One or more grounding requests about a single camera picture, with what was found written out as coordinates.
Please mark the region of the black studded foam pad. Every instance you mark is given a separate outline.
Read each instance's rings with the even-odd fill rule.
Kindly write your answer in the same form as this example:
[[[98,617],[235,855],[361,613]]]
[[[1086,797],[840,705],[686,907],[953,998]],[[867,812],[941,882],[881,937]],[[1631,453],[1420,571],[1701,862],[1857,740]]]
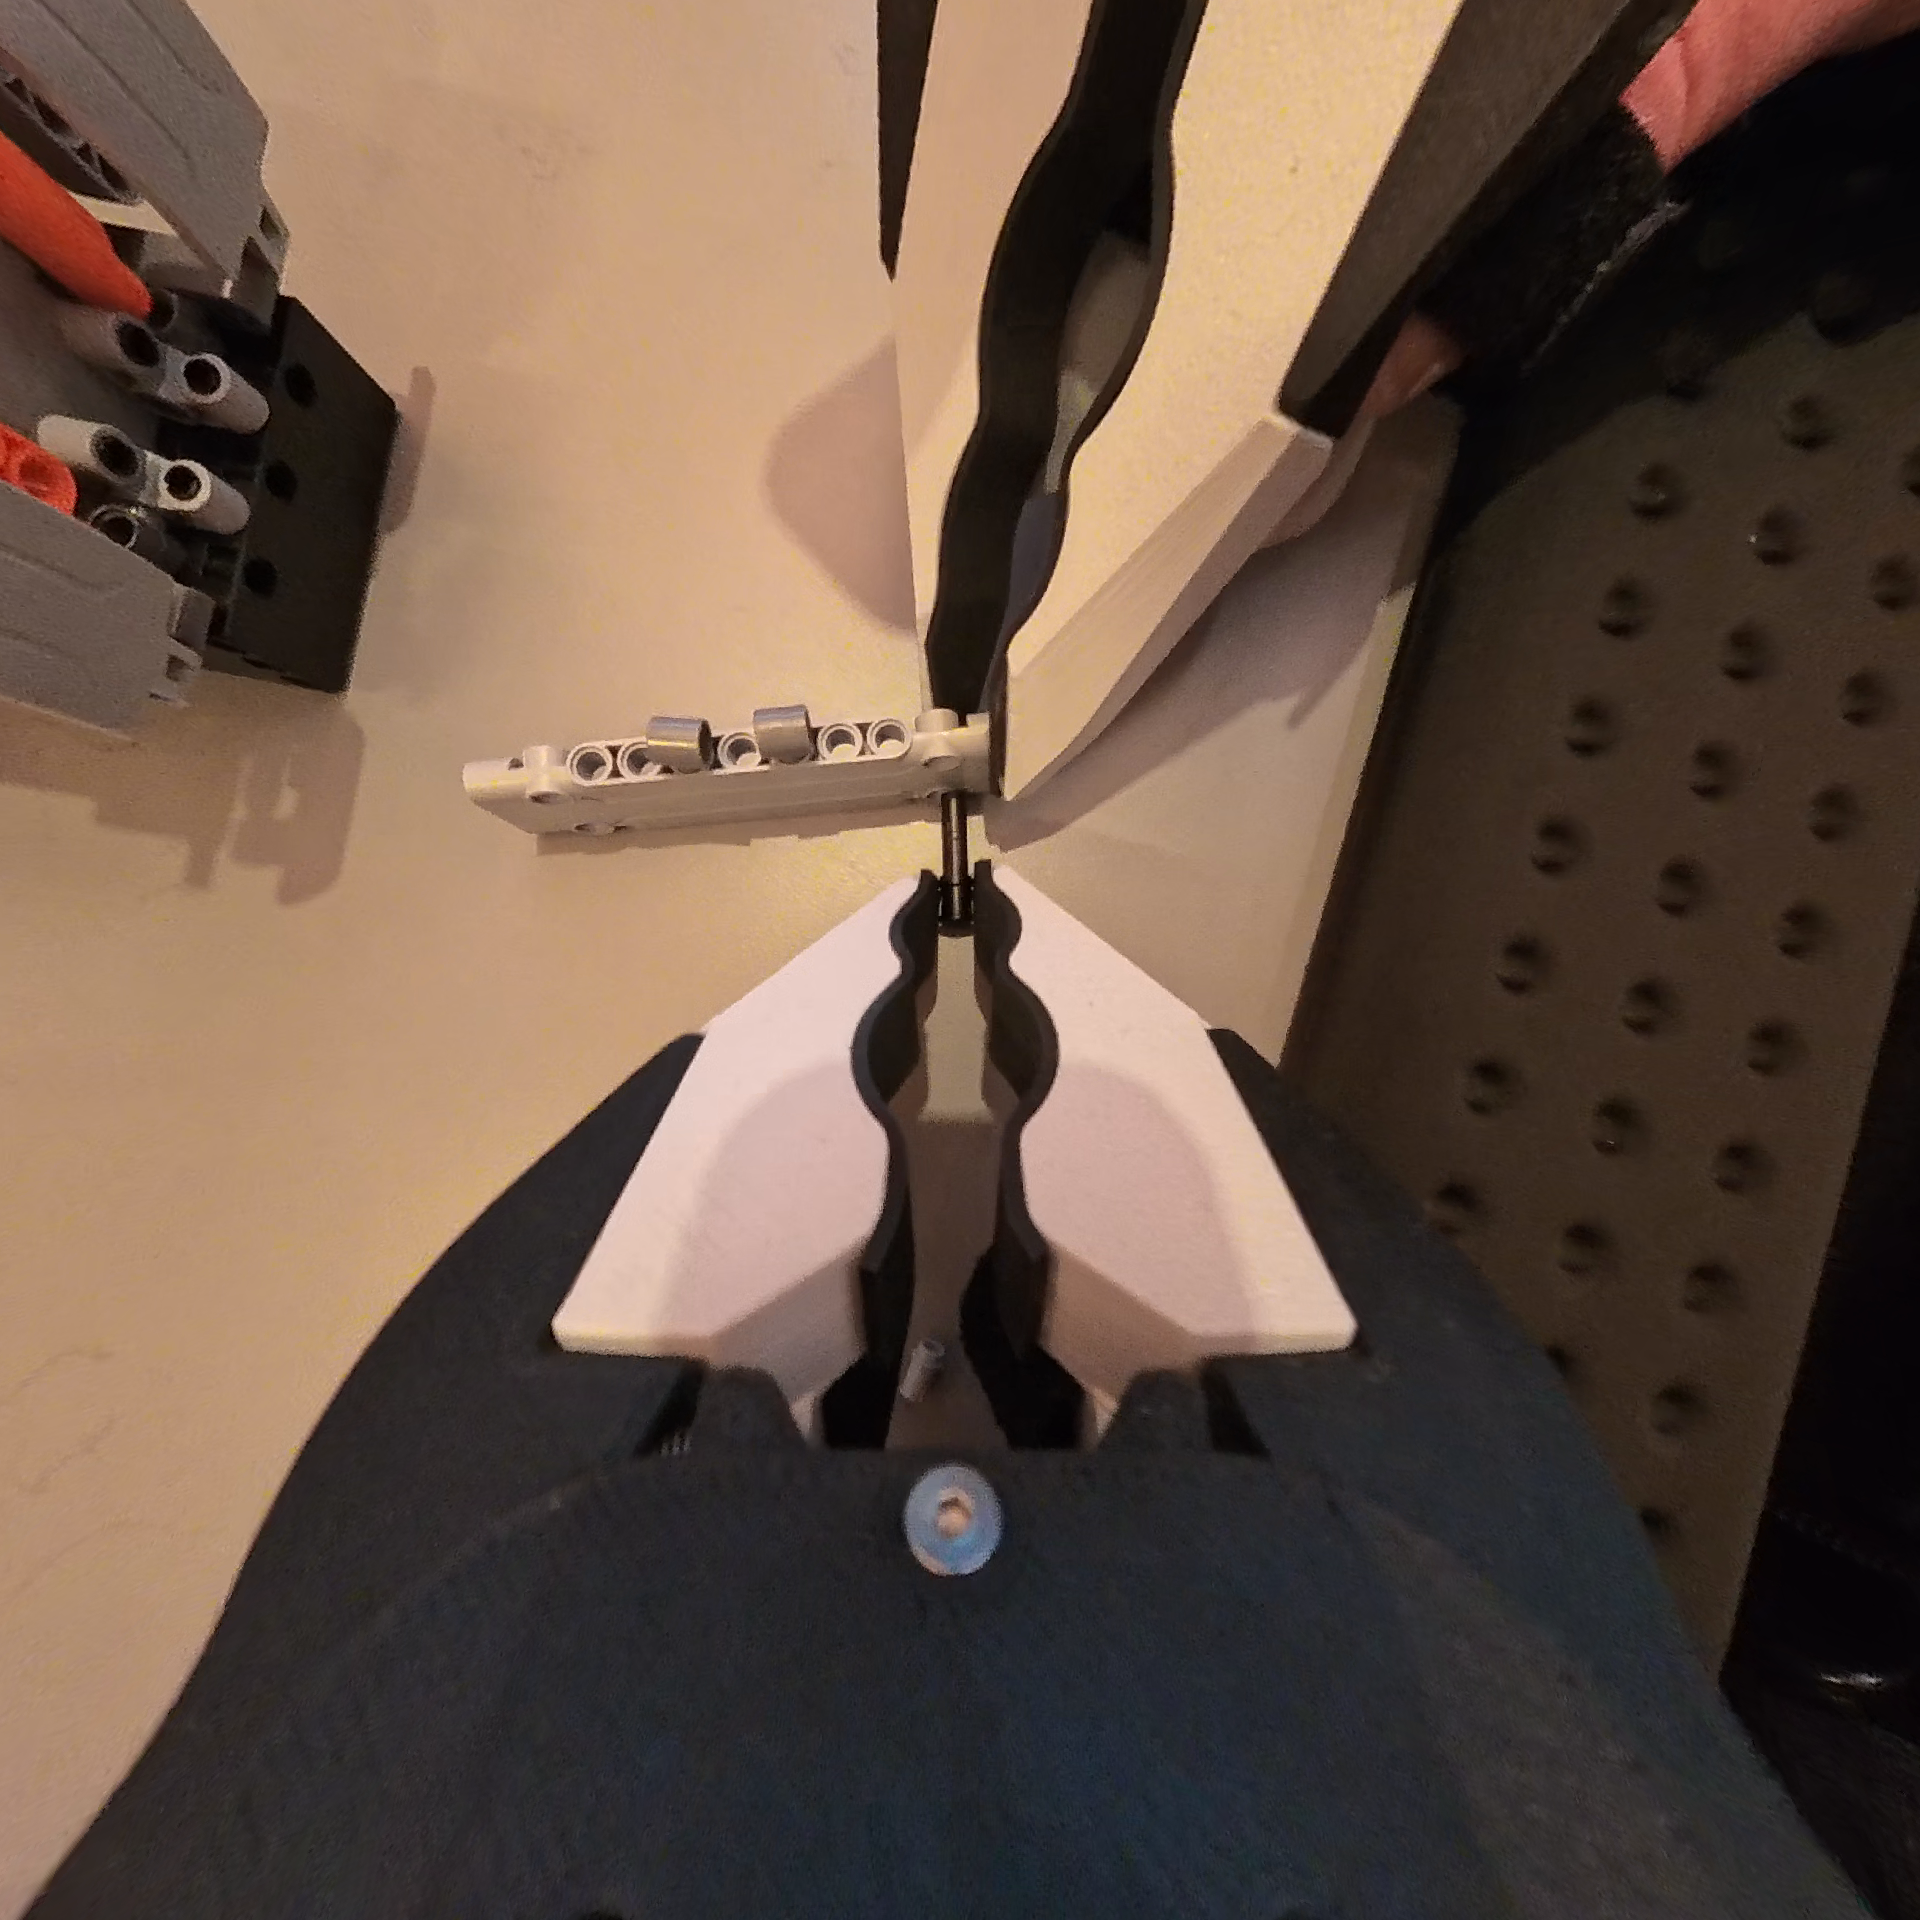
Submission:
[[[1918,295],[1621,301],[1468,422],[1290,1047],[1734,1635],[1918,897]]]

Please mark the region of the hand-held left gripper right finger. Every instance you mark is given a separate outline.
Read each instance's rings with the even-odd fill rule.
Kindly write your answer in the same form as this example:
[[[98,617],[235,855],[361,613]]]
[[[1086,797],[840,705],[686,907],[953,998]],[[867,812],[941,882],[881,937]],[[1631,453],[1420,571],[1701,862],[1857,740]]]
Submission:
[[[1314,1357],[1356,1314],[1214,1027],[1009,866],[972,882],[1002,1084],[963,1350],[1009,1446],[1082,1446],[1144,1374]]]

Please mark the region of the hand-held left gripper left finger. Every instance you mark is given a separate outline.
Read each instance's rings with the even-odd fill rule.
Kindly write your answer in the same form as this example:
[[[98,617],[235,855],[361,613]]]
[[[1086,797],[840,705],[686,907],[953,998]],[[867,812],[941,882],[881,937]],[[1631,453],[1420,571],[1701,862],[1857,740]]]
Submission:
[[[751,1368],[822,1442],[881,1446],[917,1289],[895,1098],[922,1065],[927,978],[925,875],[707,1022],[558,1345]]]

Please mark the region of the person's right hand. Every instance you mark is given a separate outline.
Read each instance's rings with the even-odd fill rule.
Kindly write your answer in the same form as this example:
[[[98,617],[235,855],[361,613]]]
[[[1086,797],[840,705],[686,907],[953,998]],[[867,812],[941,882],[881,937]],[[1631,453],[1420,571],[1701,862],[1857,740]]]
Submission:
[[[1816,62],[1918,31],[1915,2],[1697,2],[1621,98],[1542,166],[1416,301],[1356,422],[1461,368],[1515,374],[1673,212],[1667,178]]]

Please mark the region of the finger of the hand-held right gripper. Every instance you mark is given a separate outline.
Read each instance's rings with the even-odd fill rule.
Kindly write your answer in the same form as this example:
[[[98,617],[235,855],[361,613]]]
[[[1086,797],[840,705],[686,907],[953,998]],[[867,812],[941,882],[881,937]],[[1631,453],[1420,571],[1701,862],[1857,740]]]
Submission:
[[[1110,387],[1110,5],[934,2],[895,206],[895,380],[929,708],[1098,713],[1040,650]]]
[[[1281,398],[1460,2],[1207,2],[1168,110],[1168,210],[1068,308],[1054,542],[1003,650],[1006,801],[1098,737],[1356,455]]]

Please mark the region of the grey orange toy brick model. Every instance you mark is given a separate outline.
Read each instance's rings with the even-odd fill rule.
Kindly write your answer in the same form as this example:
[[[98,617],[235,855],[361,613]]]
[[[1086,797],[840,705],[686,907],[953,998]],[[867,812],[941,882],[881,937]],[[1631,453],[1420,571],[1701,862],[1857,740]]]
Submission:
[[[186,2],[2,5],[2,705],[347,691],[396,401],[283,291],[268,122]]]

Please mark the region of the light grey holed brick beam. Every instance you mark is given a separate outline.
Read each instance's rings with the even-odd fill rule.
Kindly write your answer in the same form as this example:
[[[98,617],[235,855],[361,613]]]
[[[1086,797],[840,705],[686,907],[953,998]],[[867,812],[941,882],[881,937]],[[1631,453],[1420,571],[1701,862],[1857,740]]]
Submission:
[[[463,767],[466,803],[534,838],[797,822],[987,795],[983,713],[813,719],[757,708],[743,728],[654,716],[642,732],[534,745]]]

